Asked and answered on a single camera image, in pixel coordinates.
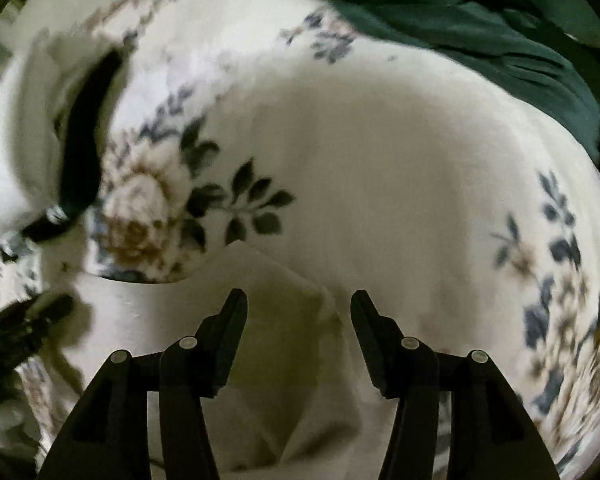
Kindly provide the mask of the dark green cloth pile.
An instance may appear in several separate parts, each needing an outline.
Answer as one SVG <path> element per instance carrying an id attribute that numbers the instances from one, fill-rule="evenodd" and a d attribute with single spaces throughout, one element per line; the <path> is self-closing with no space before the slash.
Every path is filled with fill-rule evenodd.
<path id="1" fill-rule="evenodd" d="M 358 32 L 434 50 L 557 120 L 600 160 L 600 50 L 534 0 L 328 0 Z"/>

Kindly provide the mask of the floral white bed blanket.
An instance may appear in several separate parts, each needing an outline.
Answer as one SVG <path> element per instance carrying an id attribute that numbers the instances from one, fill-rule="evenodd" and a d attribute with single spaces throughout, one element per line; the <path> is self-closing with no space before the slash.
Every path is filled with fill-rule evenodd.
<path id="1" fill-rule="evenodd" d="M 69 108 L 112 49 L 96 200 L 32 242 L 23 229 L 58 204 Z M 177 283 L 235 243 L 324 287 L 367 374 L 358 290 L 435 352 L 486 352 L 556 479 L 600 462 L 600 160 L 474 70 L 366 36 L 328 0 L 114 0 L 42 30 L 0 75 L 0 312 L 73 298 L 0 400 L 0 451 L 24 478 L 42 479 L 100 369 L 83 380 L 54 343 L 71 280 Z M 381 397 L 394 422 L 398 400 Z"/>

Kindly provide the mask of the cream white garment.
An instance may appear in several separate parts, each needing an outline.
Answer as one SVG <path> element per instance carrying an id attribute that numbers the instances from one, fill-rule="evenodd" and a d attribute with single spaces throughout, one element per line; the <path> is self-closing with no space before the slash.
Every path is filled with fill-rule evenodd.
<path id="1" fill-rule="evenodd" d="M 177 283 L 80 273 L 70 286 L 78 305 L 54 343 L 83 380 L 114 350 L 146 354 L 192 334 L 242 289 L 248 318 L 230 378 L 204 404 L 221 477 L 378 476 L 396 407 L 373 388 L 347 313 L 324 287 L 242 243 Z"/>

